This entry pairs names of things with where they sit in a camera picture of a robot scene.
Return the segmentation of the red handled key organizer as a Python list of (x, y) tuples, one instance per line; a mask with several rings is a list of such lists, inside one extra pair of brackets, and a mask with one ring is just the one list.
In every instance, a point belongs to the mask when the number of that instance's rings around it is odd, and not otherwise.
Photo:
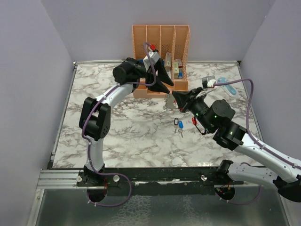
[(178, 108), (178, 106), (177, 106), (176, 100), (173, 97), (173, 95), (166, 94), (165, 104), (163, 106), (163, 109), (165, 109), (165, 110), (168, 110), (168, 109), (173, 110), (173, 109), (177, 109), (177, 108)]

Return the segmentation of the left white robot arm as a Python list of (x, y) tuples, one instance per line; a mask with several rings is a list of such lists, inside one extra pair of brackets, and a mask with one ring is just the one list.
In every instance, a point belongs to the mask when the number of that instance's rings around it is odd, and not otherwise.
[(145, 79), (145, 86), (153, 92), (168, 94), (170, 91), (167, 86), (174, 84), (161, 58), (155, 59), (151, 66), (128, 57), (113, 69), (112, 74), (117, 84), (97, 98), (86, 98), (79, 120), (81, 135), (88, 143), (84, 170), (90, 171), (87, 179), (94, 186), (100, 185), (105, 175), (103, 140), (111, 127), (112, 109), (141, 85), (141, 78)]

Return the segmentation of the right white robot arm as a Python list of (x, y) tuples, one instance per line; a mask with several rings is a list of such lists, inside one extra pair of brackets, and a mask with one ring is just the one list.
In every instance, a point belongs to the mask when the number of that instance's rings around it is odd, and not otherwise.
[(214, 141), (223, 148), (244, 154), (262, 167), (252, 167), (233, 161), (222, 161), (216, 179), (221, 184), (245, 181), (277, 189), (284, 198), (301, 201), (301, 161), (292, 158), (253, 137), (246, 128), (232, 121), (235, 111), (226, 100), (217, 100), (211, 106), (204, 102), (201, 87), (191, 91), (173, 91), (180, 112), (191, 112), (213, 134)]

